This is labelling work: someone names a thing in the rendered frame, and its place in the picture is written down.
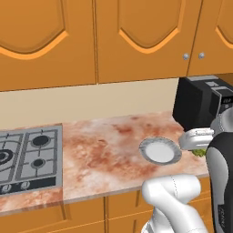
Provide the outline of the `black coffee machine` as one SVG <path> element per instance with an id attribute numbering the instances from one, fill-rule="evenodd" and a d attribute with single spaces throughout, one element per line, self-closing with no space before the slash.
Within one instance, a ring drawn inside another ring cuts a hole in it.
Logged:
<path id="1" fill-rule="evenodd" d="M 178 80 L 173 118 L 187 132 L 210 127 L 212 121 L 233 107 L 233 86 L 217 76 L 181 77 Z"/>

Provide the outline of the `grey rimmed white plate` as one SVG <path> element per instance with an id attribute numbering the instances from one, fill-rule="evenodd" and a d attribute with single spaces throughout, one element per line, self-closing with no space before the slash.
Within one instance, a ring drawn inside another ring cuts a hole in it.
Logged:
<path id="1" fill-rule="evenodd" d="M 177 144 L 165 137 L 145 138 L 138 149 L 145 160 L 160 166 L 177 163 L 182 157 Z"/>

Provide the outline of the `green broccoli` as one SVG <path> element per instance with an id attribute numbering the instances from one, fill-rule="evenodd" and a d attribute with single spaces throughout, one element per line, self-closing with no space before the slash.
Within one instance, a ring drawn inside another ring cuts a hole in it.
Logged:
<path id="1" fill-rule="evenodd" d="M 194 149 L 192 153 L 196 157 L 204 157 L 206 155 L 206 149 Z"/>

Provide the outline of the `orange lower cupboard door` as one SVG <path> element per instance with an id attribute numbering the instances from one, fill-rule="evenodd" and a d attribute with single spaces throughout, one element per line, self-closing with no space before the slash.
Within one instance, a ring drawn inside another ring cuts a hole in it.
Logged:
<path id="1" fill-rule="evenodd" d="M 107 233 L 140 233 L 152 216 L 151 211 L 141 212 L 107 221 Z"/>
<path id="2" fill-rule="evenodd" d="M 105 222 L 100 221 L 88 225 L 60 228 L 60 229 L 34 229 L 29 233 L 105 233 Z"/>

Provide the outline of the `wide orange upper cupboard door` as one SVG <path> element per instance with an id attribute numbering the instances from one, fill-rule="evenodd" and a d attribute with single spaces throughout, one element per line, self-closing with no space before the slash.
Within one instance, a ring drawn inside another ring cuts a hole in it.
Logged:
<path id="1" fill-rule="evenodd" d="M 93 0 L 0 0 L 0 91 L 95 82 Z"/>

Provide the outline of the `grey gas hob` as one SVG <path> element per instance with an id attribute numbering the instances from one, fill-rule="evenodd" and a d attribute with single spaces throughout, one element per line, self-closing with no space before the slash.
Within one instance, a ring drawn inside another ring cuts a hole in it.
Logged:
<path id="1" fill-rule="evenodd" d="M 62 129 L 0 131 L 0 197 L 62 187 Z"/>

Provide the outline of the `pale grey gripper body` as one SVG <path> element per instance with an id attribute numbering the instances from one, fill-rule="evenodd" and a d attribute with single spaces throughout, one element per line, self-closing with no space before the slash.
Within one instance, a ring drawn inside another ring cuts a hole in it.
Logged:
<path id="1" fill-rule="evenodd" d="M 182 150 L 205 149 L 213 139 L 214 131 L 209 127 L 193 128 L 183 133 L 178 139 Z"/>

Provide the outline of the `wide orange drawer front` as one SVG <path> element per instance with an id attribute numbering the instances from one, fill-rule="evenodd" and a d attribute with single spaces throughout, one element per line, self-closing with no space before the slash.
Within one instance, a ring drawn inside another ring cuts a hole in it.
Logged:
<path id="1" fill-rule="evenodd" d="M 0 217 L 0 233 L 29 233 L 105 222 L 104 199 L 97 198 Z"/>

